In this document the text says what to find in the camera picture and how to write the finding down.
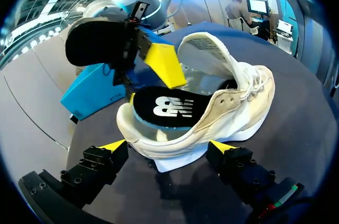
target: shoe insole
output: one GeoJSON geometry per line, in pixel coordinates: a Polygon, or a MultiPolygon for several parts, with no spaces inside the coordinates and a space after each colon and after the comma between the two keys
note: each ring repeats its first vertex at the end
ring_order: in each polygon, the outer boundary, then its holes
{"type": "MultiPolygon", "coordinates": [[[[222,88],[237,88],[235,80],[227,80],[222,88]]],[[[201,95],[180,89],[149,86],[136,92],[133,111],[143,124],[156,129],[186,130],[204,114],[212,95],[201,95]]]]}

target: shoe tongue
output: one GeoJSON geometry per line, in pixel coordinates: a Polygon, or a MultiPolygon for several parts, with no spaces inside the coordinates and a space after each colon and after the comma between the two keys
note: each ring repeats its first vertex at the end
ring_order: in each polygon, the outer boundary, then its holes
{"type": "Polygon", "coordinates": [[[224,79],[235,79],[238,89],[246,89],[248,80],[244,70],[230,54],[226,46],[215,36],[193,33],[186,36],[178,49],[181,63],[206,74],[224,79]]]}

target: white sneaker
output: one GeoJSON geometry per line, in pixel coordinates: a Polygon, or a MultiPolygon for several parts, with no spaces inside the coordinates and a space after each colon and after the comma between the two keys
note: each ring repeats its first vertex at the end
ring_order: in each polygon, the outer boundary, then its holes
{"type": "Polygon", "coordinates": [[[131,104],[126,103],[119,108],[117,124],[126,141],[140,154],[154,159],[160,172],[182,167],[200,158],[206,152],[209,140],[225,142],[250,138],[264,122],[275,91],[273,75],[268,68],[237,62],[225,45],[209,33],[186,36],[179,47],[178,57],[180,62],[191,68],[224,79],[235,79],[237,89],[214,92],[203,115],[187,131],[166,132],[150,128],[139,121],[140,117],[136,119],[138,113],[134,113],[131,104]],[[197,57],[204,60],[201,66],[197,57]]]}

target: desk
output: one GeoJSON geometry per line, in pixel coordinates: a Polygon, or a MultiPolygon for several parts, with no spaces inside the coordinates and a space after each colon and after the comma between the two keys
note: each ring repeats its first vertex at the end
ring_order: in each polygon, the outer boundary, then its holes
{"type": "MultiPolygon", "coordinates": [[[[275,97],[260,130],[244,145],[276,181],[290,176],[315,194],[329,167],[338,137],[338,110],[315,75],[276,46],[242,31],[201,23],[164,36],[178,48],[183,37],[199,31],[217,36],[239,61],[266,65],[273,71],[275,97]]],[[[67,169],[91,145],[122,139],[115,114],[120,100],[80,121],[69,151],[67,169]]],[[[122,223],[244,223],[251,208],[224,186],[205,157],[180,169],[158,173],[129,148],[129,159],[112,186],[105,186],[83,208],[97,217],[122,223]]]]}
{"type": "Polygon", "coordinates": [[[271,38],[270,34],[270,20],[269,19],[261,19],[260,17],[252,17],[252,20],[255,19],[256,22],[254,23],[260,23],[259,33],[256,35],[257,37],[268,40],[271,38]]]}

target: shoe sole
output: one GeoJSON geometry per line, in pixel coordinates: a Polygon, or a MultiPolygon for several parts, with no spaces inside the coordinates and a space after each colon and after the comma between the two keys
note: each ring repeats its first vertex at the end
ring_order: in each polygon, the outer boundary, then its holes
{"type": "MultiPolygon", "coordinates": [[[[261,125],[264,123],[267,114],[269,113],[269,110],[271,108],[268,108],[267,112],[264,114],[264,116],[252,127],[235,133],[234,135],[228,137],[228,138],[219,138],[216,139],[218,142],[229,142],[229,141],[245,141],[249,138],[251,138],[261,127],[261,125]]],[[[207,144],[204,146],[198,146],[198,150],[196,149],[193,152],[186,153],[177,157],[168,158],[168,159],[154,159],[154,162],[157,166],[157,169],[160,173],[168,172],[183,166],[186,166],[197,159],[201,158],[201,156],[204,155],[204,153],[207,151],[207,144]]]]}

